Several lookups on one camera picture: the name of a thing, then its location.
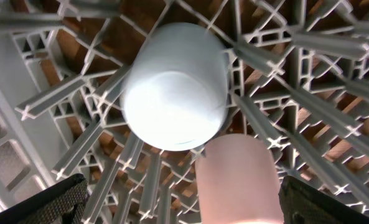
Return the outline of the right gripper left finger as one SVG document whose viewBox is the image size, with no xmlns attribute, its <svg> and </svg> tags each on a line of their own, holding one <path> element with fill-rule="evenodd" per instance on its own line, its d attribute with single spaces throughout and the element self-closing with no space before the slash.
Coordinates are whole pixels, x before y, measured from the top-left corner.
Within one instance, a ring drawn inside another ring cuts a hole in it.
<svg viewBox="0 0 369 224">
<path fill-rule="evenodd" d="M 81 224 L 88 201 L 83 174 L 69 178 L 0 213 L 0 224 Z"/>
</svg>

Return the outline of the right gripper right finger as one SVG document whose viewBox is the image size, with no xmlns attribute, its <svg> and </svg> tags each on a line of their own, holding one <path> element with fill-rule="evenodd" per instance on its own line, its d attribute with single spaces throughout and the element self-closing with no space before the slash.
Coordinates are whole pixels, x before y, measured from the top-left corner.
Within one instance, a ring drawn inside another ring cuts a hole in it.
<svg viewBox="0 0 369 224">
<path fill-rule="evenodd" d="M 287 175 L 279 191 L 284 224 L 369 224 L 369 217 Z"/>
</svg>

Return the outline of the pink plastic cup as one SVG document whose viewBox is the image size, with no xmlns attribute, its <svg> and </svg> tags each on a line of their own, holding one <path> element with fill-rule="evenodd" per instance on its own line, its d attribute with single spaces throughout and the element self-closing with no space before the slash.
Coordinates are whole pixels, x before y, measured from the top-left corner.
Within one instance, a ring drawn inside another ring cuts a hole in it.
<svg viewBox="0 0 369 224">
<path fill-rule="evenodd" d="M 195 173 L 202 223 L 283 223 L 278 175 L 262 141 L 220 136 L 207 143 Z"/>
</svg>

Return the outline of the light blue plastic cup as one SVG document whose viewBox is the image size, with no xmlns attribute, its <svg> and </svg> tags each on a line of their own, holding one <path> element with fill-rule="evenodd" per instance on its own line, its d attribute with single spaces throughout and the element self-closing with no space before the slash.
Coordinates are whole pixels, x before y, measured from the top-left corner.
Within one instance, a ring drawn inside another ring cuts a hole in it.
<svg viewBox="0 0 369 224">
<path fill-rule="evenodd" d="M 130 130 L 146 144 L 185 151 L 214 137 L 228 108 L 228 56 L 206 28 L 171 23 L 138 53 L 120 103 Z"/>
</svg>

